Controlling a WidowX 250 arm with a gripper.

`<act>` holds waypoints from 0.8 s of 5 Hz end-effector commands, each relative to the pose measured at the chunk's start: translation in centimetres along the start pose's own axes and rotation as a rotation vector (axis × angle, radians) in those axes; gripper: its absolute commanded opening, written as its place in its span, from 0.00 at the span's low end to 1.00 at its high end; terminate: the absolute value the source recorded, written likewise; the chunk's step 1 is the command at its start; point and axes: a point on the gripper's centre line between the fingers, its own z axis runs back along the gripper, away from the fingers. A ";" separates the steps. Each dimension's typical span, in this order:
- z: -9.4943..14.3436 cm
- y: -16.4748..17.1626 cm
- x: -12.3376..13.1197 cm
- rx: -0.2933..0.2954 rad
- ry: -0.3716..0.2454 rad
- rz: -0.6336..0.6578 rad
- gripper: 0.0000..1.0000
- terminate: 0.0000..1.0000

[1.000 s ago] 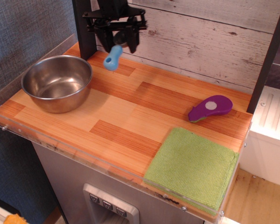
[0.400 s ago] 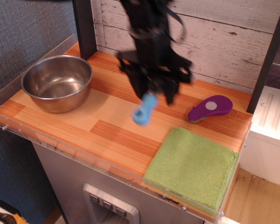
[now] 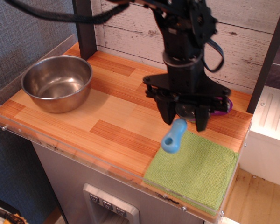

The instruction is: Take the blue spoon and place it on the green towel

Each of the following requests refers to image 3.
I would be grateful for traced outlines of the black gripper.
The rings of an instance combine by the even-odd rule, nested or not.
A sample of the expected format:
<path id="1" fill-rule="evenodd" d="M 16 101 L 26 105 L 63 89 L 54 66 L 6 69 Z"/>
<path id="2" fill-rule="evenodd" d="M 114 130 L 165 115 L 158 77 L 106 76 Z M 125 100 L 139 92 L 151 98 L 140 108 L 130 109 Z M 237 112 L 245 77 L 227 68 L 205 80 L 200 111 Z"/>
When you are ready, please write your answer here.
<path id="1" fill-rule="evenodd" d="M 210 114 L 227 111 L 231 90 L 205 73 L 202 62 L 186 66 L 167 66 L 167 73 L 146 76 L 146 96 L 156 101 L 163 121 L 171 125 L 177 113 L 177 105 L 190 105 L 195 109 L 196 130 L 206 129 Z"/>

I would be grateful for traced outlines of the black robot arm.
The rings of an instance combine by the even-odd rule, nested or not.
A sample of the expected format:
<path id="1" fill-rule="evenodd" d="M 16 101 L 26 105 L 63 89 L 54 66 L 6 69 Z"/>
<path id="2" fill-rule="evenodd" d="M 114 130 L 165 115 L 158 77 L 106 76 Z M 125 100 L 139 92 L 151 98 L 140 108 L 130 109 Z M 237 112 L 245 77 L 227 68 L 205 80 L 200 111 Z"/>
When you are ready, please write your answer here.
<path id="1" fill-rule="evenodd" d="M 212 112 L 228 111 L 231 90 L 211 80 L 206 71 L 204 47 L 222 49 L 211 39 L 217 20 L 204 0 L 142 0 L 153 11 L 163 36 L 166 74 L 143 79 L 146 95 L 153 98 L 163 121 L 176 115 L 194 116 L 197 131 L 204 131 Z"/>

